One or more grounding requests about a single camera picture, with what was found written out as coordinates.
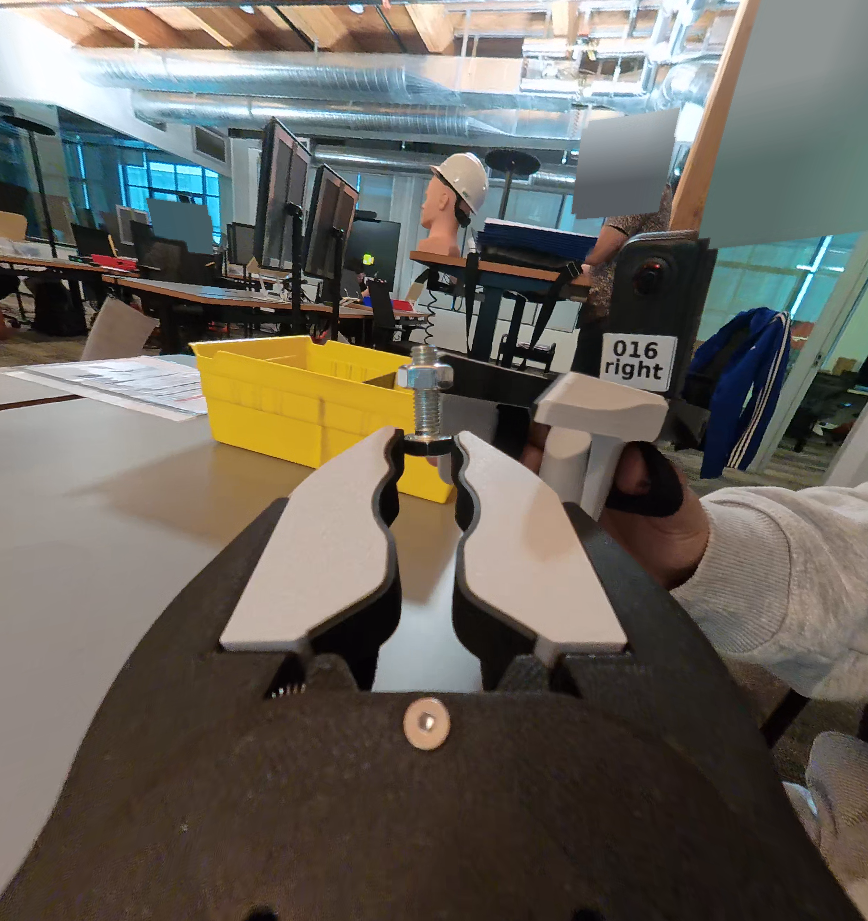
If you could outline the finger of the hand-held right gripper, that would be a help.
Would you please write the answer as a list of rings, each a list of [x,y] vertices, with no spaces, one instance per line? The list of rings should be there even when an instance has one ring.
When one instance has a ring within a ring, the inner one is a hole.
[[[534,403],[562,376],[502,367],[451,351],[441,351],[440,360],[453,369],[447,396],[492,403]]]

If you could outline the steel hex nut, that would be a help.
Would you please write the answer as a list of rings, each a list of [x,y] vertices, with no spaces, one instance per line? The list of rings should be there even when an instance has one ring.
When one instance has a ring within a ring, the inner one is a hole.
[[[400,366],[395,374],[395,386],[404,390],[432,390],[442,392],[452,387],[454,368],[440,361],[419,363],[412,361]]]

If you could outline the steel bolt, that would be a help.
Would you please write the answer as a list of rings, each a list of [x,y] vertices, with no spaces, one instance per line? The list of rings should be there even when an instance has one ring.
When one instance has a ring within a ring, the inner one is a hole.
[[[408,363],[412,361],[442,362],[438,350],[429,344],[414,345]],[[407,455],[424,457],[435,462],[450,454],[452,446],[452,437],[445,435],[442,431],[442,395],[445,391],[408,391],[413,394],[415,429],[404,435],[404,452]]]

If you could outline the yellow plastic bin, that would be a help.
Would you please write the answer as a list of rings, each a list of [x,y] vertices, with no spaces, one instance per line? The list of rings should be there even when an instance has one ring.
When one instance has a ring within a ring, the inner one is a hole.
[[[401,355],[308,336],[191,348],[217,442],[315,469],[383,427],[415,430]]]

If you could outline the wooden standing desk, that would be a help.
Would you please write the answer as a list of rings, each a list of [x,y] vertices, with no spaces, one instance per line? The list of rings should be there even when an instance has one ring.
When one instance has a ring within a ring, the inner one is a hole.
[[[464,302],[467,356],[490,361],[497,345],[498,364],[502,367],[511,367],[518,357],[520,327],[527,303],[537,305],[539,311],[531,342],[520,359],[520,367],[533,361],[532,352],[548,326],[555,305],[564,299],[564,295],[575,293],[585,296],[589,291],[589,279],[577,262],[569,262],[559,272],[552,272],[481,260],[477,253],[461,258],[414,250],[410,257],[412,261],[424,265],[431,276],[448,275],[459,282]],[[498,316],[505,295],[510,295],[516,305],[506,338],[496,343]]]

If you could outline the person's right hand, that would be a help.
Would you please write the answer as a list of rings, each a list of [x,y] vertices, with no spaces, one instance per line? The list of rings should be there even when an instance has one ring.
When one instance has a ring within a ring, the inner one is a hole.
[[[528,439],[520,454],[520,463],[539,473],[550,427],[531,422]],[[685,475],[664,458],[656,448],[644,442],[624,446],[619,460],[615,485],[624,494],[645,496],[653,479],[644,456],[654,451],[658,460],[680,483],[682,502],[670,517],[650,517],[610,508],[602,511],[601,527],[619,543],[647,573],[666,590],[674,590],[693,576],[707,547],[709,522],[698,496],[689,487]]]

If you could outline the blue track jacket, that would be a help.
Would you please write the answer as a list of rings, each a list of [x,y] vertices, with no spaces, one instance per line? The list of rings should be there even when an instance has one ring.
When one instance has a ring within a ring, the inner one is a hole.
[[[773,418],[790,353],[789,316],[769,307],[736,315],[696,348],[682,397],[708,411],[700,480],[747,470]]]

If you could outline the black office chair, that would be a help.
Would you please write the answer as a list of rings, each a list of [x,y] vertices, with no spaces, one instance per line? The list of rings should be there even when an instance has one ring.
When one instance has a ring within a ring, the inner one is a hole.
[[[410,339],[414,330],[427,327],[423,318],[398,318],[392,297],[385,281],[376,277],[367,279],[370,306],[373,313],[372,343],[382,351],[399,351]]]

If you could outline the small black monitor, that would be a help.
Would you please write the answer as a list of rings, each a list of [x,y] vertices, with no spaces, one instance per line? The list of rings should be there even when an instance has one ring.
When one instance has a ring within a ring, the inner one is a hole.
[[[394,284],[402,225],[380,220],[356,220],[345,250],[345,269]]]

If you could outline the large black monitor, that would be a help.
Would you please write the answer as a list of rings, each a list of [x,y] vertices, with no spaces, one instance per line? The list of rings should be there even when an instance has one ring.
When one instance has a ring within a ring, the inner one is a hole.
[[[303,208],[311,163],[308,147],[276,118],[262,132],[253,254],[261,268],[279,270],[292,259],[292,215]]]
[[[304,274],[334,280],[344,269],[358,190],[327,165],[316,171],[304,236]]]

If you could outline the laminated instruction sheet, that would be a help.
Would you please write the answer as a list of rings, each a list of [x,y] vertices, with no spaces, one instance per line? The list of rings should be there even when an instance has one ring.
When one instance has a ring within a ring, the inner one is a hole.
[[[195,364],[182,356],[136,356],[102,361],[24,366],[5,375],[64,394],[171,421],[206,417],[207,401]]]

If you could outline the long office table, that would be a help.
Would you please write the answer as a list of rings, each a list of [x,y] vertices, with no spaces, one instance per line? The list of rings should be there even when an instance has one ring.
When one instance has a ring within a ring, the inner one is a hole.
[[[329,307],[301,302],[294,307],[275,295],[211,285],[169,283],[102,274],[102,280],[118,290],[137,294],[143,311],[159,321],[162,354],[179,354],[190,343],[190,329],[212,324],[252,329],[272,328],[285,335],[306,335],[334,327],[371,328],[369,307]]]

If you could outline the grey tilted panel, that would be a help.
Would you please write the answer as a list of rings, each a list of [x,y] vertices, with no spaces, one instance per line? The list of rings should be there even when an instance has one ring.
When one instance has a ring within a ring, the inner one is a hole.
[[[140,356],[158,325],[158,319],[110,295],[93,321],[79,361]]]

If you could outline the wooden post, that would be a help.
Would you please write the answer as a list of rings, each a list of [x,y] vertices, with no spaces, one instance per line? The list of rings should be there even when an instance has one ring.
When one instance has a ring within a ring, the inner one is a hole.
[[[670,231],[700,236],[706,198],[722,142],[732,98],[760,1],[742,1],[727,38],[704,107],[703,117],[674,194]]]

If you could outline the silver ventilation duct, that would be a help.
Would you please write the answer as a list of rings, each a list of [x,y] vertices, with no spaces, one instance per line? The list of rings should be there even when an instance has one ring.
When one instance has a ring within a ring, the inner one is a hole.
[[[568,139],[580,132],[588,109],[474,109],[459,105],[407,105],[276,97],[134,90],[138,119],[200,127],[253,130],[276,119],[301,133],[347,129],[362,133]]]
[[[75,49],[95,85],[135,91],[453,104],[516,96],[522,59],[345,52]]]

